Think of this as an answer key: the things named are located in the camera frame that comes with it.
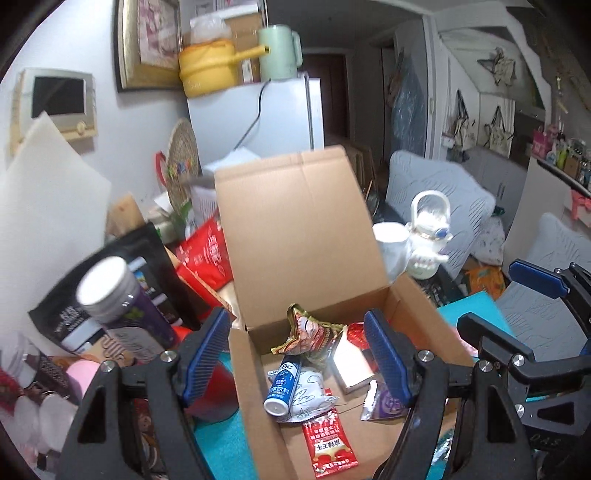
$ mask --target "yellow container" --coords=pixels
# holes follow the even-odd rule
[[[236,53],[230,40],[191,45],[178,56],[180,78],[187,98],[238,85],[236,64],[270,52],[266,45]]]

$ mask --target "power cord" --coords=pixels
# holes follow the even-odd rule
[[[254,122],[251,123],[251,126],[248,127],[248,130],[246,130],[246,133],[242,136],[242,138],[240,139],[240,141],[236,144],[236,146],[234,147],[234,150],[236,150],[238,147],[240,147],[242,145],[242,143],[248,137],[248,134],[252,131],[253,128],[255,128],[256,123],[261,119],[262,93],[265,91],[265,88],[267,88],[267,85],[269,85],[270,83],[271,83],[271,81],[270,80],[267,80],[264,83],[264,85],[262,86],[261,91],[259,93],[259,112],[258,112],[258,115],[256,116]]]

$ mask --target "blue gripper pad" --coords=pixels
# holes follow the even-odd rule
[[[509,276],[512,281],[540,292],[551,299],[564,298],[569,292],[559,275],[525,260],[515,260],[509,266]]]
[[[177,393],[189,407],[202,397],[230,334],[230,315],[215,308],[197,332],[188,335],[178,349],[181,357],[177,376]]]
[[[404,407],[412,407],[420,389],[414,345],[406,335],[392,330],[378,309],[365,314],[363,325],[365,337],[390,394],[399,399]]]

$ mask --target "metal screw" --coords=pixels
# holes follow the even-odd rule
[[[103,372],[110,372],[117,364],[113,360],[105,360],[100,365],[100,370]]]
[[[492,370],[492,363],[490,363],[488,360],[480,360],[478,362],[478,368],[480,368],[480,370],[482,370],[484,373],[488,373]]]
[[[433,352],[429,351],[429,350],[421,350],[417,356],[421,362],[425,362],[425,363],[430,362],[431,360],[433,360],[435,358],[435,355],[433,355]]]
[[[174,350],[165,350],[160,354],[160,359],[163,362],[170,363],[177,357],[177,352]]]
[[[515,355],[513,357],[513,365],[515,365],[516,367],[522,367],[524,363],[525,358],[523,357],[523,355]]]

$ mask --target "white packet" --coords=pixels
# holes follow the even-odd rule
[[[277,370],[267,374],[272,383],[277,375]],[[324,394],[324,378],[322,373],[310,367],[301,369],[295,392],[290,404],[289,413],[278,417],[279,423],[299,423],[311,420],[318,415],[328,412],[339,397]]]

